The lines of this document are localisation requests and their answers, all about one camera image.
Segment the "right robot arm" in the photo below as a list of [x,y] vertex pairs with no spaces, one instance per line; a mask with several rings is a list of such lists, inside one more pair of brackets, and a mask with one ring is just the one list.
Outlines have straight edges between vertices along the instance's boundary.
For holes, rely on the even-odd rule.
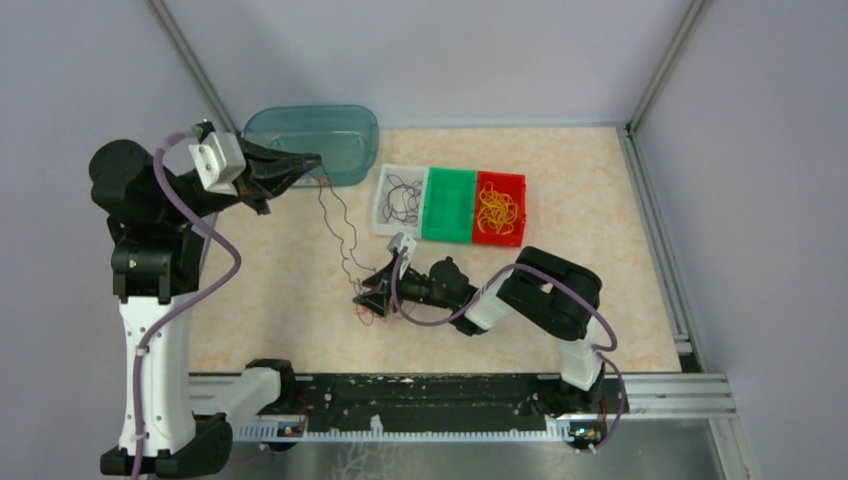
[[618,346],[600,314],[601,279],[591,270],[535,247],[498,270],[480,287],[471,284],[452,257],[429,272],[410,267],[407,248],[361,283],[353,302],[372,314],[397,313],[417,324],[407,302],[450,311],[445,323],[466,336],[482,335],[500,321],[520,316],[554,337],[560,354],[560,390],[569,408],[590,411],[602,398],[603,353]]

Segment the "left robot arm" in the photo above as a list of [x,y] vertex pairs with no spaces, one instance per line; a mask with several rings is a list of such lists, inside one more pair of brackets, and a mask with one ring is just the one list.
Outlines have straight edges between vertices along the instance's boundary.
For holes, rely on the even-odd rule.
[[269,407],[300,399],[291,363],[256,359],[199,408],[189,392],[193,308],[240,270],[236,247],[207,217],[242,204],[260,215],[322,164],[215,131],[210,124],[170,135],[154,152],[119,139],[90,160],[93,202],[114,243],[112,289],[126,343],[126,403],[118,443],[101,472],[137,479],[193,479],[228,463],[236,432]]

